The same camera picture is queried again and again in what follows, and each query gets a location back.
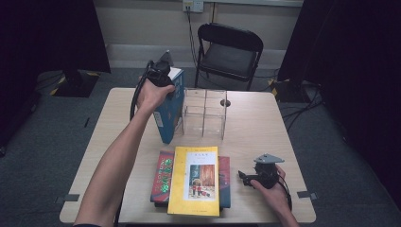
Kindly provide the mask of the person's left hand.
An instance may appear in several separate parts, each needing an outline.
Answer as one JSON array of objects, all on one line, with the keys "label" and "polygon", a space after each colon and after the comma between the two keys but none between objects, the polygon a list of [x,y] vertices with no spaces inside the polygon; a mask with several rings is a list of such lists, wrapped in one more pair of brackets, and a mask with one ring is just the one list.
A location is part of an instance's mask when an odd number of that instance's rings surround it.
[{"label": "person's left hand", "polygon": [[159,107],[169,93],[175,91],[173,85],[165,87],[155,86],[149,79],[146,79],[137,99],[137,114],[152,114]]}]

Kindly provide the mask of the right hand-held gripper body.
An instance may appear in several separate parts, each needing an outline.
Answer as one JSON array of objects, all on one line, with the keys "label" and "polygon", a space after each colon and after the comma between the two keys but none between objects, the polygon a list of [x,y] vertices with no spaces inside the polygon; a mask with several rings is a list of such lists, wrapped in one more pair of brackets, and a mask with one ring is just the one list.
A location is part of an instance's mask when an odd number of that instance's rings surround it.
[{"label": "right hand-held gripper body", "polygon": [[279,182],[279,174],[276,165],[285,160],[274,155],[265,153],[254,159],[255,175],[252,180],[260,182],[265,188],[271,189]]}]

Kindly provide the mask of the clear acrylic book rack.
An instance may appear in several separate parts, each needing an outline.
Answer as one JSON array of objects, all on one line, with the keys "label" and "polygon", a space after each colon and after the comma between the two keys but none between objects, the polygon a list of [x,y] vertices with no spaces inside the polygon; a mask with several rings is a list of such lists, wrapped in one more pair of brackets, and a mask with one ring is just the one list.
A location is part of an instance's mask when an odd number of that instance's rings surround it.
[{"label": "clear acrylic book rack", "polygon": [[222,99],[227,99],[227,92],[224,90],[186,88],[183,101],[183,133],[222,140],[227,116],[227,107],[220,105]]}]

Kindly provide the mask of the person's right hand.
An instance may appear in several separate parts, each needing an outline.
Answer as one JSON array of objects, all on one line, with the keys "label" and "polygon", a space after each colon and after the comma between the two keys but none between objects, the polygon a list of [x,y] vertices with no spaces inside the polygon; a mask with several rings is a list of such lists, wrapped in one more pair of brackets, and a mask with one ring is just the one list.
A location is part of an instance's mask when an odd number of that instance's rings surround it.
[{"label": "person's right hand", "polygon": [[286,173],[280,166],[276,167],[280,176],[280,182],[277,183],[273,188],[267,189],[260,182],[251,180],[251,185],[262,194],[265,202],[272,211],[280,206],[288,206],[287,192],[282,186],[283,180],[286,177]]}]

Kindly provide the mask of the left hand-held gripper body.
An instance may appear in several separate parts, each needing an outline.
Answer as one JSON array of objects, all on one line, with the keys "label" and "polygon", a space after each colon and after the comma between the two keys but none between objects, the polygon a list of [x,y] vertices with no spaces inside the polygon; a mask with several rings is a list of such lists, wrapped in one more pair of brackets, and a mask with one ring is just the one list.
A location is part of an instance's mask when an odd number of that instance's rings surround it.
[{"label": "left hand-held gripper body", "polygon": [[146,76],[155,86],[166,87],[173,82],[168,75],[173,66],[173,60],[170,51],[167,50],[158,61],[149,61]]}]

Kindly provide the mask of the grey tape strip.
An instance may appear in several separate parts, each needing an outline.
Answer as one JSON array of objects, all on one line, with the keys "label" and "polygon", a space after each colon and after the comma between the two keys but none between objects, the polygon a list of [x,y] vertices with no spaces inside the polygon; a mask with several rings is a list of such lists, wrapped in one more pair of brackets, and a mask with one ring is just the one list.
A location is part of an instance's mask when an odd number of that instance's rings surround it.
[{"label": "grey tape strip", "polygon": [[299,199],[310,198],[312,201],[318,198],[318,195],[315,192],[298,191],[297,195]]},{"label": "grey tape strip", "polygon": [[67,194],[61,197],[57,197],[55,199],[56,204],[62,204],[65,203],[66,201],[78,201],[79,199],[79,194]]}]

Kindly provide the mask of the black curtain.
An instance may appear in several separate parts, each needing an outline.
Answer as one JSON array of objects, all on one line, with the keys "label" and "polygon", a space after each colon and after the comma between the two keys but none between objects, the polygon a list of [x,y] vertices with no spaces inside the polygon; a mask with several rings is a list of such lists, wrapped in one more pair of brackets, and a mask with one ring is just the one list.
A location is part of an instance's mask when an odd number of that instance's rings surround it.
[{"label": "black curtain", "polygon": [[401,208],[401,0],[304,0],[278,78],[320,85]]},{"label": "black curtain", "polygon": [[0,148],[59,70],[111,71],[94,0],[0,0]]}]

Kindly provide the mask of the yellow book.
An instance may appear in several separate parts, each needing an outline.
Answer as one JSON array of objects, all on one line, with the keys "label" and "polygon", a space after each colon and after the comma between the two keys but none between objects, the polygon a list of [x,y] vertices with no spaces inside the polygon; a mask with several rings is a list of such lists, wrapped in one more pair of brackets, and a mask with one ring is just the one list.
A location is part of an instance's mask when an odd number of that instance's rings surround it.
[{"label": "yellow book", "polygon": [[218,148],[176,147],[169,215],[218,217]]}]

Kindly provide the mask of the blue book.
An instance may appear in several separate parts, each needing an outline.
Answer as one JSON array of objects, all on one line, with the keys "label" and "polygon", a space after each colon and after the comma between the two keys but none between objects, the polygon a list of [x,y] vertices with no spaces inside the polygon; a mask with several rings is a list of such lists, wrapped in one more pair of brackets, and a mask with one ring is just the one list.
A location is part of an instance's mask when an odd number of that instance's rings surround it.
[{"label": "blue book", "polygon": [[175,130],[182,122],[184,98],[183,70],[172,67],[168,76],[171,78],[175,90],[171,95],[166,96],[164,102],[153,113],[162,142],[165,144],[172,141]]}]

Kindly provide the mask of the white wall socket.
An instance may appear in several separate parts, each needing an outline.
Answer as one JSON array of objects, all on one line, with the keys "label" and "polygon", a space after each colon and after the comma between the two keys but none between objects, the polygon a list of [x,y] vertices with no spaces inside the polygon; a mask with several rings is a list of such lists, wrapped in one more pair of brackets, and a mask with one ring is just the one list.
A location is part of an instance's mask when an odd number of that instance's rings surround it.
[{"label": "white wall socket", "polygon": [[184,12],[203,13],[204,2],[199,0],[183,0]]}]

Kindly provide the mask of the black stand base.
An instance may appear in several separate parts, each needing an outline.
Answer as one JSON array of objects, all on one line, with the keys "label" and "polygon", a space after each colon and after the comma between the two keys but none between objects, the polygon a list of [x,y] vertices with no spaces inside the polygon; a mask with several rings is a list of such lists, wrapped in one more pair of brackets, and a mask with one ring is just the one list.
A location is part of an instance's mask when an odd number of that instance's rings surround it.
[{"label": "black stand base", "polygon": [[50,95],[89,97],[98,79],[99,73],[80,72],[79,70],[63,70],[61,79],[50,92]]}]

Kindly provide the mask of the black folding chair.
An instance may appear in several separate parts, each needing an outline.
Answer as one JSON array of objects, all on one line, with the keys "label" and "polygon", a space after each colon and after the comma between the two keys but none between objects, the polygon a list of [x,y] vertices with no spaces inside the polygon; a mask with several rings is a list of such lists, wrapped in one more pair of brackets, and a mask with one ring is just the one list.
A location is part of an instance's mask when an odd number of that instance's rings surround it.
[{"label": "black folding chair", "polygon": [[249,91],[264,44],[252,31],[218,23],[203,24],[198,29],[200,42],[195,86],[201,72],[247,82]]}]

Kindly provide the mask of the red book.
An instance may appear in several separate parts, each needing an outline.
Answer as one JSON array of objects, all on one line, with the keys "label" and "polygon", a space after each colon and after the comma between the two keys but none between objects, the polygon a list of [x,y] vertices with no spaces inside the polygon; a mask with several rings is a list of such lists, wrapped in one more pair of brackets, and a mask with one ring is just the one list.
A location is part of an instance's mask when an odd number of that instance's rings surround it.
[{"label": "red book", "polygon": [[[161,151],[156,166],[150,201],[168,202],[171,188],[171,177],[174,162],[173,151]],[[219,176],[219,205],[220,209],[231,207],[231,185],[230,185],[230,158],[218,157]]]}]

